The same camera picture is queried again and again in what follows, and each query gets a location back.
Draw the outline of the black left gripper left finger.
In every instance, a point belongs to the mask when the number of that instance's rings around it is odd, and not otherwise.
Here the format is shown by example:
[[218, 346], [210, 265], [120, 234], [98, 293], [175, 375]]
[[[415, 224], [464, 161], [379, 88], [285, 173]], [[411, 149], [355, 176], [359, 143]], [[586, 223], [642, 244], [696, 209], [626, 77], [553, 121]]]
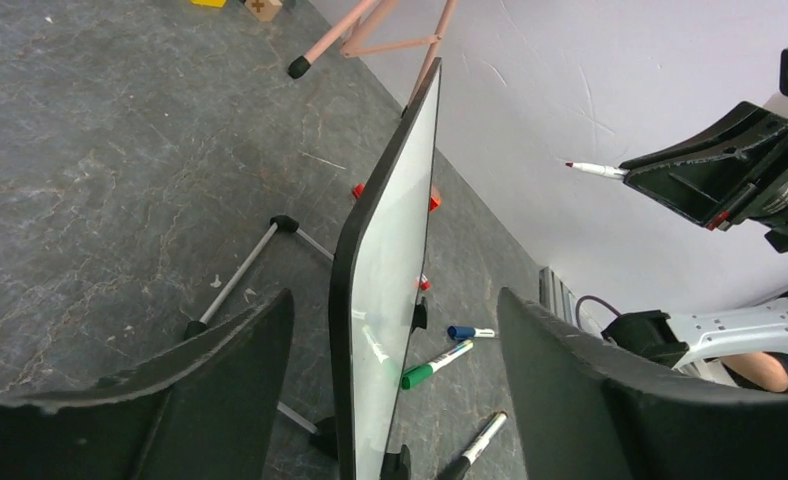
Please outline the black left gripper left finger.
[[0, 479], [258, 479], [295, 305], [282, 290], [74, 391], [0, 398]]

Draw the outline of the person forearm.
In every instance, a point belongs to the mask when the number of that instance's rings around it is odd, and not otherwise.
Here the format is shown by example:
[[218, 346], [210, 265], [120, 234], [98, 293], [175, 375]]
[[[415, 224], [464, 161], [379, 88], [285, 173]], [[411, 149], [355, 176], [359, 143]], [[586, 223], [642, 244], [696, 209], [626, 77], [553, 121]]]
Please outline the person forearm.
[[773, 356], [764, 352], [745, 353], [720, 358], [727, 368], [763, 390], [784, 393], [788, 390], [788, 373]]

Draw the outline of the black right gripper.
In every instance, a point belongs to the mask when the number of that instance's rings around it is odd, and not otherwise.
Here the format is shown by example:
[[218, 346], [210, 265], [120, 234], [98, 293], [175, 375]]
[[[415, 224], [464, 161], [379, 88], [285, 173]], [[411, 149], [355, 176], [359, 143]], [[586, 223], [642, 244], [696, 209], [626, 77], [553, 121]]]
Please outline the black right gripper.
[[746, 220], [788, 252], [788, 119], [742, 101], [688, 140], [622, 163], [623, 184], [708, 230]]

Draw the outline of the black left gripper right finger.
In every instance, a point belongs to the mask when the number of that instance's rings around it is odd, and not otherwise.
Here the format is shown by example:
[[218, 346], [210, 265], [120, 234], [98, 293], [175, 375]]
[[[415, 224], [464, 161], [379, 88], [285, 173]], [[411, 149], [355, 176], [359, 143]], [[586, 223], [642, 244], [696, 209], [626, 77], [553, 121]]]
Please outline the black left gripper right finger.
[[683, 375], [503, 288], [501, 351], [532, 479], [788, 479], [788, 395]]

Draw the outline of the white whiteboard black frame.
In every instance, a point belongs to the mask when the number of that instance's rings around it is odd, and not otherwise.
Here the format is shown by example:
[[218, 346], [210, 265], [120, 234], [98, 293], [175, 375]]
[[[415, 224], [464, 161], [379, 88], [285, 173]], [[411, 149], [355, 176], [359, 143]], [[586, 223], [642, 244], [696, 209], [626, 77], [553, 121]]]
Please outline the white whiteboard black frame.
[[389, 436], [424, 271], [442, 60], [436, 57], [342, 227], [328, 329], [341, 479], [407, 479]]

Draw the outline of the purple whiteboard marker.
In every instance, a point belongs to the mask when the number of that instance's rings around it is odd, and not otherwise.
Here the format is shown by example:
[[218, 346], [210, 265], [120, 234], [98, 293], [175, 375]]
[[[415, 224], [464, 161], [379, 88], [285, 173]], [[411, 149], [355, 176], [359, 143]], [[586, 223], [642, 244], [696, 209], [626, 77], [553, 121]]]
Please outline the purple whiteboard marker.
[[629, 171], [626, 169], [593, 163], [566, 162], [565, 165], [573, 170], [583, 173], [620, 181], [622, 181], [629, 173]]

